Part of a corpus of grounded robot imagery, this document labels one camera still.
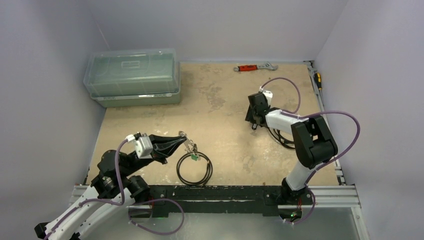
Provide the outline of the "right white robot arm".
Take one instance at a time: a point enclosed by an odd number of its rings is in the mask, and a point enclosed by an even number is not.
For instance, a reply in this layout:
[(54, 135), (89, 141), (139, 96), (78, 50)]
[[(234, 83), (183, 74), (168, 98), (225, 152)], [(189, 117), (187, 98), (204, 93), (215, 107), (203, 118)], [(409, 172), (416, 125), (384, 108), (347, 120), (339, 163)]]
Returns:
[(292, 204), (306, 191), (313, 171), (338, 154), (336, 141), (320, 114), (304, 117), (271, 107), (263, 92), (249, 95), (248, 102), (245, 120), (252, 123), (253, 129), (264, 127), (279, 130), (293, 138), (297, 163), (282, 180), (279, 193), (282, 201)]

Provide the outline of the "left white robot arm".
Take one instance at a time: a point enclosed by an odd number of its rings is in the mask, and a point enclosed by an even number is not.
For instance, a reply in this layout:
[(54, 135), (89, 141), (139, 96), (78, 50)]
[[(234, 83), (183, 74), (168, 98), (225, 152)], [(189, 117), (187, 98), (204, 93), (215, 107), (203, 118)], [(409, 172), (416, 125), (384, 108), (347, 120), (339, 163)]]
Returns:
[(180, 145), (189, 142), (187, 135), (130, 134), (116, 150), (105, 152), (97, 165), (99, 173), (81, 196), (67, 210), (50, 222), (35, 226), (41, 240), (82, 240), (105, 220), (133, 205), (154, 207), (151, 187), (134, 173), (152, 162), (167, 163)]

